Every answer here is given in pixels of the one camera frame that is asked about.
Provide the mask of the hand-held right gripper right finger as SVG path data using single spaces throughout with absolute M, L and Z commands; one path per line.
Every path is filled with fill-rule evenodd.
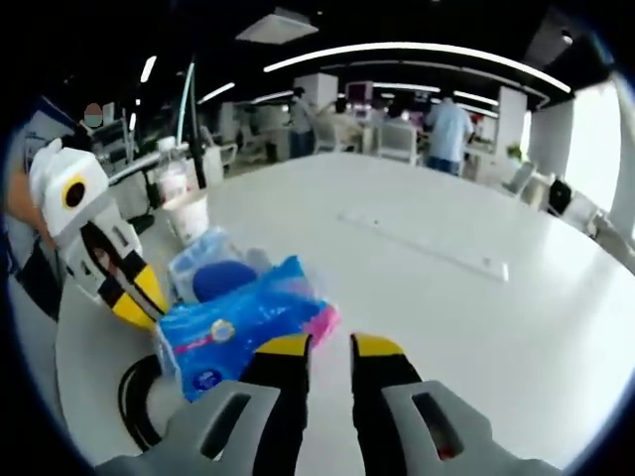
M 395 342 L 353 333 L 352 417 L 368 475 L 557 475 L 494 440 L 489 419 L 439 381 L 423 380 Z

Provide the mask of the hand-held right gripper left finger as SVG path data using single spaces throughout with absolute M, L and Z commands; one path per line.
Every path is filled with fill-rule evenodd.
M 308 424 L 312 338 L 273 338 L 237 381 L 223 381 L 170 419 L 138 456 L 97 466 L 99 475 L 292 475 Z

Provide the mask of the person's left hand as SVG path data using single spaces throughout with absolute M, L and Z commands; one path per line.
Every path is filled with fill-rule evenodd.
M 31 197 L 29 177 L 20 169 L 10 174 L 4 208 L 10 216 L 36 230 L 47 245 L 56 248 L 46 221 Z

